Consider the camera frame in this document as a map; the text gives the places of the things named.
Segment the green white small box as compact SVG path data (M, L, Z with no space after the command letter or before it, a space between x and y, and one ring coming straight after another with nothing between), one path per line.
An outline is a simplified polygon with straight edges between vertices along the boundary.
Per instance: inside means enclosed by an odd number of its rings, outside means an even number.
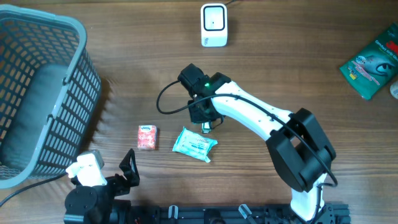
M205 122L201 126L201 132L203 134L208 134L211 132L211 123L210 122Z

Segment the teal wet wipes pack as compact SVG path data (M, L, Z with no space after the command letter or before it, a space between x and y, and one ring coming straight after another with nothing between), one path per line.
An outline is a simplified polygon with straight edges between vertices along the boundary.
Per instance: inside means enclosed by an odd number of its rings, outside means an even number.
M211 159L208 157L208 153L211 151L213 146L217 145L217 143L217 140L205 138L187 128L183 128L172 148L172 151L210 163Z

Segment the green gloves package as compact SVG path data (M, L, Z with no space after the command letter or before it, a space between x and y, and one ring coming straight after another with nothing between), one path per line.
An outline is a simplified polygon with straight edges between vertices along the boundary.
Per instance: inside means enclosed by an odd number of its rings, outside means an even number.
M362 98L370 100L397 75L397 23L343 64L340 72Z

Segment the green lid plastic jar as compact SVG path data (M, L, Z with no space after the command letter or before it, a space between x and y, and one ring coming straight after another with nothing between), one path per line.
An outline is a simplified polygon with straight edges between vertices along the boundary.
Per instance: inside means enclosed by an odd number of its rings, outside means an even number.
M390 86L390 93L395 99L398 99L398 81Z

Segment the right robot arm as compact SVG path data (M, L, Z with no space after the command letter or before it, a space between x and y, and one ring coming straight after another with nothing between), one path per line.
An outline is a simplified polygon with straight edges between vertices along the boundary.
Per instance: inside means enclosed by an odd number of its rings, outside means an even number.
M241 89L222 73L212 77L194 64L177 78L188 91L190 119L207 132L212 123L232 118L266 143L274 169L292 189L290 207L303 221L315 223L324 206L322 190L331 177L336 152L315 116L304 108L293 113L273 107Z

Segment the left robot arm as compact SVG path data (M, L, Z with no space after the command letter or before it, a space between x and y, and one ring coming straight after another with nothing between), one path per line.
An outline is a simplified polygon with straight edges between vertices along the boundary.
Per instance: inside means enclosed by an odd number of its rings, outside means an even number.
M119 164L123 175L104 177L104 160L98 150L80 154L67 167L76 185L65 199L65 223L136 223L129 200L117 200L140 183L135 153L130 149Z

